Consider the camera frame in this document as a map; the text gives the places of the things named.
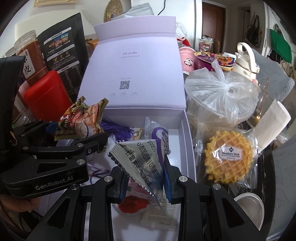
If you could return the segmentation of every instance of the black snack bag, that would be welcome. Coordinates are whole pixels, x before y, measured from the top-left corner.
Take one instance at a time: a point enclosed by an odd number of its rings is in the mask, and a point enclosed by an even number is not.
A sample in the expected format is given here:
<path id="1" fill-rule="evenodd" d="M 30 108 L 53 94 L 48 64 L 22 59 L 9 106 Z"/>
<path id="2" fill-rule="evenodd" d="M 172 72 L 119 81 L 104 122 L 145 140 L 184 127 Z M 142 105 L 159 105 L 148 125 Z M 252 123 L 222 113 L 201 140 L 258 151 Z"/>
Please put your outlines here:
<path id="1" fill-rule="evenodd" d="M 89 59 L 81 14 L 77 13 L 43 31 L 38 36 L 48 70 L 55 70 L 74 103 Z"/>

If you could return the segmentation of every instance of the purple tassel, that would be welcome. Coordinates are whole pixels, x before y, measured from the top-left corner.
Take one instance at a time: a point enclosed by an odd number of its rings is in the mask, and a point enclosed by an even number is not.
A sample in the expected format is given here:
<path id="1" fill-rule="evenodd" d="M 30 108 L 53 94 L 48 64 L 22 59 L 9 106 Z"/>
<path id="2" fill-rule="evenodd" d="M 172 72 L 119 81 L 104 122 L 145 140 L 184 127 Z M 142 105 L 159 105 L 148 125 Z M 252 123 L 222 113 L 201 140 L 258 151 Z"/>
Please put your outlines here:
<path id="1" fill-rule="evenodd" d="M 100 126 L 103 128 L 107 136 L 112 136 L 115 142 L 129 141 L 133 134 L 133 130 L 129 127 L 120 126 L 110 120 L 103 119 Z"/>

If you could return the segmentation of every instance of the yellow waffle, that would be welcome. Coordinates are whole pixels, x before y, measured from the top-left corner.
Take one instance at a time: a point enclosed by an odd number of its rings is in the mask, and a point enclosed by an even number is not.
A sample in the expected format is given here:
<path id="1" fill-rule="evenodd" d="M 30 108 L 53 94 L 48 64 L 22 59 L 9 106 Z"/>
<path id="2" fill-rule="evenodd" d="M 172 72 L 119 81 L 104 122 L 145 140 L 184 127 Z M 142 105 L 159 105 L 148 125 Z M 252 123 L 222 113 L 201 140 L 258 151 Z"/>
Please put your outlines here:
<path id="1" fill-rule="evenodd" d="M 242 150 L 241 160 L 226 160 L 219 156 L 221 147 L 236 147 Z M 228 184 L 242 179 L 249 171 L 253 161 L 252 145 L 241 133 L 235 131 L 217 131 L 210 138 L 205 150 L 206 173 L 208 179 Z"/>

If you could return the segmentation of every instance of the person's hand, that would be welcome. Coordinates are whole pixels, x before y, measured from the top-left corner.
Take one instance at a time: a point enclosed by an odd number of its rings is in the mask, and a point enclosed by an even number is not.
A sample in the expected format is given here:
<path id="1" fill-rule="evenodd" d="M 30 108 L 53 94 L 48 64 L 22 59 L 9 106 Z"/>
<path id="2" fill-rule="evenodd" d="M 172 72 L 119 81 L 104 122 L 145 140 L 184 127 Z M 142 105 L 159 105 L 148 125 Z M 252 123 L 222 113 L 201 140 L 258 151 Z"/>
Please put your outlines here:
<path id="1" fill-rule="evenodd" d="M 32 212 L 39 206 L 40 197 L 30 200 L 17 199 L 9 194 L 0 194 L 0 201 L 4 208 L 15 212 Z"/>

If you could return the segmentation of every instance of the panda sticker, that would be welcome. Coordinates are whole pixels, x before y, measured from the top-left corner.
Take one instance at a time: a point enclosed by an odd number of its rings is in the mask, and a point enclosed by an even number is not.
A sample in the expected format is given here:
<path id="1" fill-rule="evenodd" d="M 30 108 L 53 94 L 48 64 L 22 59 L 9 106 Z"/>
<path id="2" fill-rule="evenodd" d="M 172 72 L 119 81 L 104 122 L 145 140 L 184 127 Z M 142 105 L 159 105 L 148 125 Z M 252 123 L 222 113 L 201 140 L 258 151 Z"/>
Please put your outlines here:
<path id="1" fill-rule="evenodd" d="M 192 67 L 193 61 L 191 59 L 187 58 L 187 59 L 185 59 L 184 64 Z"/>

